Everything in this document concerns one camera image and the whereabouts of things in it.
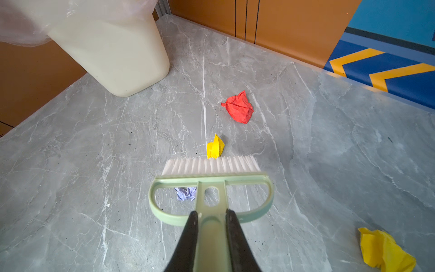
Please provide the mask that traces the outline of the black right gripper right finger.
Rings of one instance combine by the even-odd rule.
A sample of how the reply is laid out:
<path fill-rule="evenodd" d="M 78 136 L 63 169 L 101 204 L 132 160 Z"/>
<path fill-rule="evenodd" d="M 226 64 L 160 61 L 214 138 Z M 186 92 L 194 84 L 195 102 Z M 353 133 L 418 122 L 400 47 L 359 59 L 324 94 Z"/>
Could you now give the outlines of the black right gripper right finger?
<path fill-rule="evenodd" d="M 227 209 L 225 215 L 226 234 L 233 272 L 261 272 L 254 258 L 237 215 Z"/>

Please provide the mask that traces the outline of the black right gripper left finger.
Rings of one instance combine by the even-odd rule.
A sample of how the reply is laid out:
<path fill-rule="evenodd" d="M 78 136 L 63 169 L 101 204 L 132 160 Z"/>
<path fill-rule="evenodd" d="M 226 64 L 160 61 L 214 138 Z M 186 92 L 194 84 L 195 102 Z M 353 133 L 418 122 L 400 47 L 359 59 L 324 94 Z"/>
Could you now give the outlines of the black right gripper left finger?
<path fill-rule="evenodd" d="M 164 272 L 192 272 L 198 239 L 198 213 L 192 211 Z"/>

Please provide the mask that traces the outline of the green hand brush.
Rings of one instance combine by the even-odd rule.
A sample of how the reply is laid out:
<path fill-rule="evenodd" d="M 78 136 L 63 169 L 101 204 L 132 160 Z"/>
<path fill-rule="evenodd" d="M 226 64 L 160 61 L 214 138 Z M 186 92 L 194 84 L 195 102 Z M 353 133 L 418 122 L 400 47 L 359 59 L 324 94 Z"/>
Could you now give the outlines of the green hand brush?
<path fill-rule="evenodd" d="M 268 188 L 267 198 L 260 207 L 235 212 L 241 225 L 264 216 L 274 199 L 274 184 L 253 156 L 171 159 L 151 184 L 148 201 L 153 214 L 163 223 L 183 228 L 189 215 L 164 212 L 157 205 L 155 193 L 165 188 L 197 187 L 194 211 L 198 213 L 198 239 L 193 272 L 232 272 L 225 225 L 226 210 L 232 210 L 227 188 L 240 185 Z"/>

